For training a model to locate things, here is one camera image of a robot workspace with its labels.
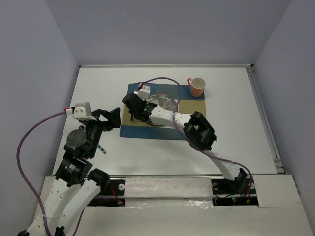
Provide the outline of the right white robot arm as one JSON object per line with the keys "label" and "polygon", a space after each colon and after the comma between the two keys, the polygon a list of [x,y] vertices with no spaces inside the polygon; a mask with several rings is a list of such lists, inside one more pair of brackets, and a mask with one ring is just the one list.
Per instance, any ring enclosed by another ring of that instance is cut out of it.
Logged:
{"label": "right white robot arm", "polygon": [[136,94],[130,93],[122,99],[131,116],[141,122],[174,128],[196,151],[209,157],[227,180],[230,192],[242,189],[250,190],[252,176],[249,169],[238,162],[224,159],[211,152],[212,144],[217,140],[215,130],[200,113],[182,114],[164,109],[154,103],[146,102]]}

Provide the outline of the pink cup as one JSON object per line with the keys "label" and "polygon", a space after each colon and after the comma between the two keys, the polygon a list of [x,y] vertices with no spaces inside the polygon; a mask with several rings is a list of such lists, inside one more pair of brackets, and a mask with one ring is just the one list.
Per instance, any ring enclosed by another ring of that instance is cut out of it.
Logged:
{"label": "pink cup", "polygon": [[204,93],[206,82],[202,78],[188,78],[187,83],[192,97],[199,98]]}

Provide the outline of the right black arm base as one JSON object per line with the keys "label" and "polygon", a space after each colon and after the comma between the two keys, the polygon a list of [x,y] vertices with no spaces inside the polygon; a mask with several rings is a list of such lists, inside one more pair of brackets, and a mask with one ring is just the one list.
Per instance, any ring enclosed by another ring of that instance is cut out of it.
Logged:
{"label": "right black arm base", "polygon": [[245,185],[238,188],[232,181],[223,178],[212,179],[213,206],[258,206],[254,180],[252,179],[250,188],[249,180],[246,179]]}

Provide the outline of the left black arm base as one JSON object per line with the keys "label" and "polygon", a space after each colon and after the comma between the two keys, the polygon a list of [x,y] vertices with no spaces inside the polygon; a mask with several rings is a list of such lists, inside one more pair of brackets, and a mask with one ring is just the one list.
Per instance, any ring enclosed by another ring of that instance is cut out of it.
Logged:
{"label": "left black arm base", "polygon": [[123,207],[125,205],[125,180],[111,179],[109,186],[102,188],[88,207]]}

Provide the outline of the blue beige checked cloth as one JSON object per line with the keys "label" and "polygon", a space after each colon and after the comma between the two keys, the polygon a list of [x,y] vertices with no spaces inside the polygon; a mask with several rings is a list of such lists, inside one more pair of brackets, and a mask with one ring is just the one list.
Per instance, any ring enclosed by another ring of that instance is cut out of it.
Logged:
{"label": "blue beige checked cloth", "polygon": [[[169,95],[179,103],[179,112],[184,114],[193,114],[198,111],[206,116],[205,95],[199,98],[192,97],[188,85],[182,85],[180,88],[177,84],[154,84],[147,83],[151,88],[150,95],[163,93]],[[143,139],[162,139],[162,140],[182,140],[183,138],[174,128],[166,126],[152,126],[138,120],[130,121],[128,108],[124,107],[122,116],[122,125],[120,136],[125,138],[143,138]]]}

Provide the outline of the dark patterned plate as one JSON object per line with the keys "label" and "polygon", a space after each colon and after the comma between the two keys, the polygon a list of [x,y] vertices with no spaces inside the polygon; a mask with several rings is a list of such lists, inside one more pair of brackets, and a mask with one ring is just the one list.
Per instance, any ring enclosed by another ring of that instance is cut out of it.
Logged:
{"label": "dark patterned plate", "polygon": [[163,109],[177,112],[179,110],[179,106],[177,105],[177,101],[171,98],[169,95],[163,93],[157,93],[150,95],[147,99],[147,103],[154,103]]}

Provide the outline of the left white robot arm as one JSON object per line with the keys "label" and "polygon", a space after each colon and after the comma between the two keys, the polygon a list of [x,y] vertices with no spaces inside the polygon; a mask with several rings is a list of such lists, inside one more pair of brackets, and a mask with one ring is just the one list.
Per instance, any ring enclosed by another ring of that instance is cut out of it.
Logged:
{"label": "left white robot arm", "polygon": [[19,172],[40,206],[40,213],[27,229],[18,233],[20,236],[66,235],[73,222],[81,219],[85,207],[108,190],[114,196],[112,201],[118,205],[122,203],[110,183],[109,174],[100,169],[92,170],[88,161],[95,157],[102,133],[121,126],[120,108],[92,111],[89,103],[79,103],[66,108],[62,114],[72,116],[81,126],[66,138],[65,153],[46,201],[42,201],[22,170],[20,151],[23,143],[18,144]]}

